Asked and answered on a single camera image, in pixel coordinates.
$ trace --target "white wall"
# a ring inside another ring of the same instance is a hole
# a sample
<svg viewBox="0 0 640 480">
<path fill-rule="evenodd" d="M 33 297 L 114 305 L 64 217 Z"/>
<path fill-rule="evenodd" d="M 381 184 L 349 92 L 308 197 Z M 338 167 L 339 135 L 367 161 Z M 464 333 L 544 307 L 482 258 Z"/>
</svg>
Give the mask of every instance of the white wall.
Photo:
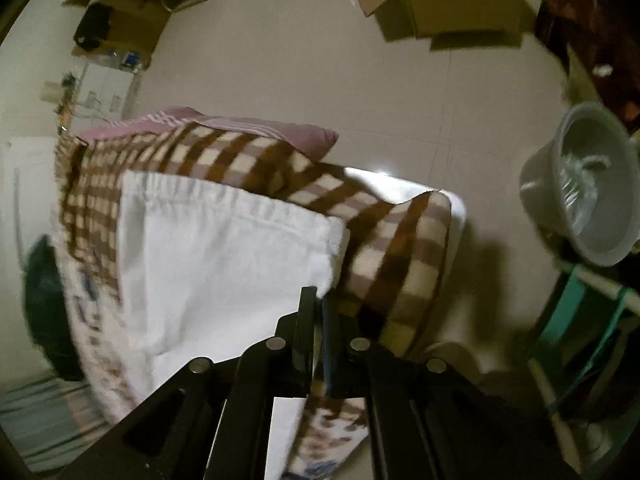
<svg viewBox="0 0 640 480">
<path fill-rule="evenodd" d="M 72 68 L 73 34 L 84 10 L 57 0 L 31 0 L 0 44 L 0 143 L 12 136 L 55 136 L 54 105 L 40 101 L 45 81 L 60 81 Z M 4 179 L 0 159 L 0 179 Z M 0 222 L 7 204 L 0 202 Z M 0 384 L 13 383 L 44 369 L 33 350 L 22 316 L 18 274 L 8 268 L 11 246 L 0 225 Z"/>
</svg>

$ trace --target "brown and white checkered cloth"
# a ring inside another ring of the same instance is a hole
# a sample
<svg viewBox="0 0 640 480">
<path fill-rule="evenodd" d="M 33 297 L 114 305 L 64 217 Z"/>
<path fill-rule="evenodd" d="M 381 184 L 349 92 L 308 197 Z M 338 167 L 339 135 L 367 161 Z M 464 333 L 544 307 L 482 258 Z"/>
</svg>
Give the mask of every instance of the brown and white checkered cloth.
<svg viewBox="0 0 640 480">
<path fill-rule="evenodd" d="M 124 171 L 153 171 L 239 187 L 344 219 L 351 232 L 340 309 L 363 334 L 403 355 L 422 330 L 446 252 L 449 199 L 425 192 L 399 205 L 328 173 L 286 142 L 186 124 L 87 145 L 58 143 L 60 221 L 68 253 L 118 297 L 116 224 Z"/>
</svg>

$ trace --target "metal screw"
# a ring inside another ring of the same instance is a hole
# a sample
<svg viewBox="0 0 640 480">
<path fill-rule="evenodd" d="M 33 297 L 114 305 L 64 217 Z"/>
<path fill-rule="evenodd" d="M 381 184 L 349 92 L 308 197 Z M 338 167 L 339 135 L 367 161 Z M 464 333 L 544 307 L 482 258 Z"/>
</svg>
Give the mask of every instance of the metal screw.
<svg viewBox="0 0 640 480">
<path fill-rule="evenodd" d="M 189 370 L 194 374 L 201 374 L 209 370 L 210 366 L 210 361 L 206 357 L 196 357 L 189 363 Z"/>
<path fill-rule="evenodd" d="M 267 348 L 269 350 L 281 350 L 287 345 L 287 342 L 281 337 L 270 337 L 267 339 Z"/>
<path fill-rule="evenodd" d="M 364 352 L 365 350 L 369 350 L 371 346 L 371 341 L 369 341 L 365 337 L 357 337 L 356 339 L 352 339 L 349 343 L 349 346 L 353 348 L 356 352 Z"/>
<path fill-rule="evenodd" d="M 427 361 L 427 370 L 433 374 L 441 374 L 447 370 L 447 364 L 438 357 L 433 357 Z"/>
</svg>

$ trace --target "patterned cloth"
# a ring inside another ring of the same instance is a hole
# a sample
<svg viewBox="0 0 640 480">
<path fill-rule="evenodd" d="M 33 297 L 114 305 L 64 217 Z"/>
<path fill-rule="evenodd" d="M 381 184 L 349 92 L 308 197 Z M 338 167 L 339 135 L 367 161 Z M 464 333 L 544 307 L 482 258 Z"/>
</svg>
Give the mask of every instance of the patterned cloth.
<svg viewBox="0 0 640 480">
<path fill-rule="evenodd" d="M 87 382 L 66 382 L 53 373 L 0 390 L 0 424 L 38 474 L 67 466 L 110 427 Z"/>
<path fill-rule="evenodd" d="M 422 331 L 437 292 L 450 222 L 449 199 L 426 192 L 394 205 L 362 184 L 328 172 L 290 144 L 246 132 L 185 124 L 161 134 L 140 133 L 91 145 L 63 135 L 56 171 L 62 233 L 58 253 L 67 275 L 85 272 L 100 290 L 99 304 L 116 322 L 121 313 L 116 223 L 124 171 L 155 171 L 240 187 L 344 219 L 350 241 L 336 290 L 338 307 L 358 319 L 363 335 L 404 355 Z M 73 305 L 67 303 L 68 309 Z M 117 345 L 104 330 L 72 330 L 87 377 L 113 418 L 132 406 Z M 286 477 L 324 478 L 364 439 L 363 399 L 334 402 L 316 385 L 294 443 Z"/>
</svg>

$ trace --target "white towel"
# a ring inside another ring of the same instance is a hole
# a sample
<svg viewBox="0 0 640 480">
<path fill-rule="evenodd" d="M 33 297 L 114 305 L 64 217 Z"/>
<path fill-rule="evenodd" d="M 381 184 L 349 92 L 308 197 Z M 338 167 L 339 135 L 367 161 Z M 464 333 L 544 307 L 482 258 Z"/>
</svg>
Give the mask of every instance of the white towel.
<svg viewBox="0 0 640 480">
<path fill-rule="evenodd" d="M 127 172 L 117 230 L 138 400 L 191 358 L 239 356 L 298 308 L 300 289 L 337 283 L 348 231 L 338 218 L 222 184 Z"/>
</svg>

